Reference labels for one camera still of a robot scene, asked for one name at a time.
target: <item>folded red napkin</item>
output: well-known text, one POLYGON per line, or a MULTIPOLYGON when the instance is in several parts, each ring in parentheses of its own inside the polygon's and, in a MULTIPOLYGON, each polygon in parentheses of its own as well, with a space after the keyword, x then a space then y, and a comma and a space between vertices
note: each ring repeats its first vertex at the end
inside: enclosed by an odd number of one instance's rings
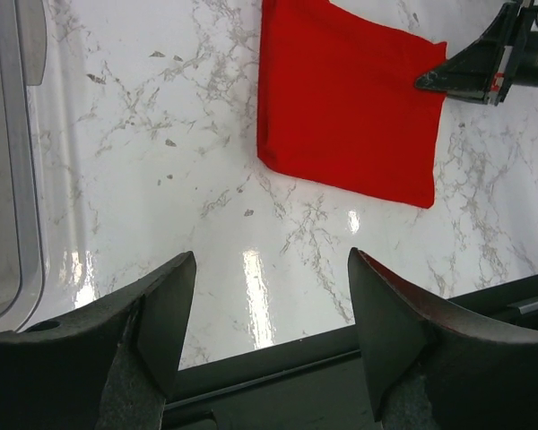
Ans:
POLYGON ((285 175, 429 208, 445 96, 414 81, 445 54, 445 43, 327 0, 264 0, 259 158, 285 175))

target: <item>red cloth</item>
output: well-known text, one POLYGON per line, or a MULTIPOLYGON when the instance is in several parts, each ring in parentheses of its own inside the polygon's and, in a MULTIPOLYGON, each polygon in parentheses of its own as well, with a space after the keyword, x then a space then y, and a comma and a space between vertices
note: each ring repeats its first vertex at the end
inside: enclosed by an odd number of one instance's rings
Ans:
POLYGON ((327 0, 264 0, 259 158, 285 175, 429 208, 445 96, 413 85, 445 54, 445 43, 327 0))

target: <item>white marble surface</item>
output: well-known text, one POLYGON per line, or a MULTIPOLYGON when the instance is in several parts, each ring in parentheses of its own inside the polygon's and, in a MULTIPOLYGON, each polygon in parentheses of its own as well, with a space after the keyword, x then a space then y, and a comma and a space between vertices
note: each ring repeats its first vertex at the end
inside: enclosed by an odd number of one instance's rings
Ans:
MULTIPOLYGON (((30 323, 193 250, 187 367, 352 323, 352 246, 443 297, 538 273, 538 90, 445 103, 420 211, 256 159, 260 0, 46 3, 29 102, 47 285, 30 323)), ((502 1, 336 3, 453 55, 502 1)))

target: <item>marble countertop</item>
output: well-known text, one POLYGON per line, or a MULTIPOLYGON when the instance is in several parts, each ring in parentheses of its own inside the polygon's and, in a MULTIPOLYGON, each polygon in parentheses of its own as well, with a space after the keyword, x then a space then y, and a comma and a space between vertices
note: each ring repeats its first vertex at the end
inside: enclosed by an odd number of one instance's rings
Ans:
MULTIPOLYGON (((422 211, 256 158, 260 0, 45 1, 28 99, 47 277, 30 323, 193 250, 188 367, 351 324, 353 246, 443 297, 538 273, 538 90, 446 101, 422 211)), ((502 1, 335 3, 451 56, 502 1)))

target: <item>red towel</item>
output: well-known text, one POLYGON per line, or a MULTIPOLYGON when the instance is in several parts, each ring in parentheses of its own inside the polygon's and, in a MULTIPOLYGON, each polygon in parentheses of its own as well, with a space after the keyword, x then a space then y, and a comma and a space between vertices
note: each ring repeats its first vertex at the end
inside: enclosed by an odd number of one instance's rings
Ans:
POLYGON ((257 152, 271 169, 429 208, 444 95, 434 45, 327 0, 264 0, 257 152))

